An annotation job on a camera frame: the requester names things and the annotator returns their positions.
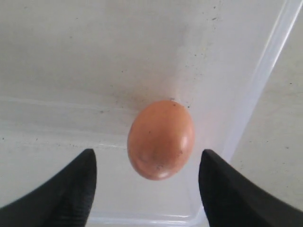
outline egg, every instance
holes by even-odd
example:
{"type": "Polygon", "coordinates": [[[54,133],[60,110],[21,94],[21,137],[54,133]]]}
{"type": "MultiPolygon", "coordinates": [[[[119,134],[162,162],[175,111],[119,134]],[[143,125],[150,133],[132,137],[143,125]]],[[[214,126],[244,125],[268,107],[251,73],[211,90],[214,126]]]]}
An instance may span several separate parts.
{"type": "Polygon", "coordinates": [[[127,139],[134,169],[149,180],[163,180],[188,161],[195,130],[187,109],[177,102],[154,102],[134,120],[127,139]]]}

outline transparent plastic container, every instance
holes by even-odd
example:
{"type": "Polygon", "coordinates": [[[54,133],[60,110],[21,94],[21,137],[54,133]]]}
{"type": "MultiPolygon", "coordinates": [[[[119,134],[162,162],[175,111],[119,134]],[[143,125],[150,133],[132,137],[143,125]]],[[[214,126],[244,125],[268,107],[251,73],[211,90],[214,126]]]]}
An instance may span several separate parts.
{"type": "Polygon", "coordinates": [[[0,206],[85,148],[98,159],[96,224],[194,226],[205,220],[202,150],[229,161],[301,0],[11,0],[0,3],[0,206]],[[191,159],[149,181],[131,167],[128,130],[175,99],[196,127],[191,159]]]}

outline clear plastic bin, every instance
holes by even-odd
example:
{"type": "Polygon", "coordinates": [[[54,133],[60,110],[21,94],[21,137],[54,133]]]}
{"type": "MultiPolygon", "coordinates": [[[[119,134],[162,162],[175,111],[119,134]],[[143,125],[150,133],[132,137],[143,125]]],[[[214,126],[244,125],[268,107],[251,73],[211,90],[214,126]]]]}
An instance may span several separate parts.
{"type": "Polygon", "coordinates": [[[301,5],[2,1],[0,206],[94,148],[90,223],[201,223],[201,152],[230,160],[301,5]],[[160,99],[188,107],[196,144],[178,174],[155,182],[132,169],[126,139],[136,114],[160,99]]]}

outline eggshell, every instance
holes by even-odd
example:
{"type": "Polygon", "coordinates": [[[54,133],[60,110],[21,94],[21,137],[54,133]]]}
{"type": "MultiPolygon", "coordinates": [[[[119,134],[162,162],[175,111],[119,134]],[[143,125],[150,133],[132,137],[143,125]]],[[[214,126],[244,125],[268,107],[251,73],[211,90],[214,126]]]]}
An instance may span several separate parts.
{"type": "Polygon", "coordinates": [[[187,109],[174,101],[152,103],[134,120],[128,134],[128,157],[150,180],[166,179],[188,161],[195,130],[187,109]]]}

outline brown egg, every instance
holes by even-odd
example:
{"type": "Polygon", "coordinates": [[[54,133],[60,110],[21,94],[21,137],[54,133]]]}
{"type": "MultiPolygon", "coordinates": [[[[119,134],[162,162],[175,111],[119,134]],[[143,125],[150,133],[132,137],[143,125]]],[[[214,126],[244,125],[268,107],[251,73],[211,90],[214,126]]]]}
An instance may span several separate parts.
{"type": "Polygon", "coordinates": [[[152,103],[136,117],[128,134],[128,157],[150,180],[166,179],[187,162],[195,130],[186,108],[173,101],[152,103]]]}

